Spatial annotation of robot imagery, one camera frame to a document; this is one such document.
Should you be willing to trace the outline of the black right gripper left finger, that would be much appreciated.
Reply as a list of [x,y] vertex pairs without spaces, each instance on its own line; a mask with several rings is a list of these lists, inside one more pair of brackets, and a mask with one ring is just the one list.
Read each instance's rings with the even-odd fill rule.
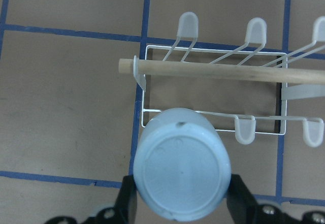
[[122,185],[114,205],[119,223],[135,223],[137,213],[137,187],[134,176],[123,177]]

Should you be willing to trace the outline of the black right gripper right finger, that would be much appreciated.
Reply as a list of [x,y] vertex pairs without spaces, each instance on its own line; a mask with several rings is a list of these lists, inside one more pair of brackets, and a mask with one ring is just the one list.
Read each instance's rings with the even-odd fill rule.
[[235,224],[253,223],[258,203],[238,174],[232,174],[226,206]]

